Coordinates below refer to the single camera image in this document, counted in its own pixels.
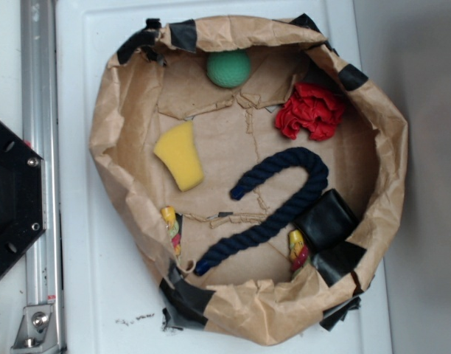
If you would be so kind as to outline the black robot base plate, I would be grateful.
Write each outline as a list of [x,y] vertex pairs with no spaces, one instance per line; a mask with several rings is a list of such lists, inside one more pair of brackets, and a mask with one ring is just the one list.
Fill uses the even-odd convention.
[[0,280],[45,230],[43,159],[0,121]]

